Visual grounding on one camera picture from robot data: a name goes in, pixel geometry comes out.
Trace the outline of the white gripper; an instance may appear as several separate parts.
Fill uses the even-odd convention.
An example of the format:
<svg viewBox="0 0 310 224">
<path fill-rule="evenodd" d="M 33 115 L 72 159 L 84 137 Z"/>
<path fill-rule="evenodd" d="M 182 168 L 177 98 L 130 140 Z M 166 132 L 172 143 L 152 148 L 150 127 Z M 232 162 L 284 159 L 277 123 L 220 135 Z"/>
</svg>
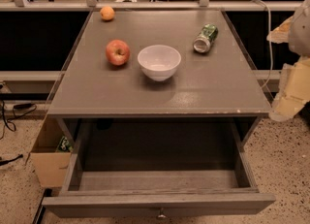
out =
<svg viewBox="0 0 310 224">
<path fill-rule="evenodd" d="M 310 0 L 304 0 L 293 17 L 269 32 L 266 39 L 275 44 L 287 43 L 290 51 L 301 55 L 294 65 L 281 70 L 279 91 L 268 116 L 278 122 L 294 118 L 310 102 Z"/>
</svg>

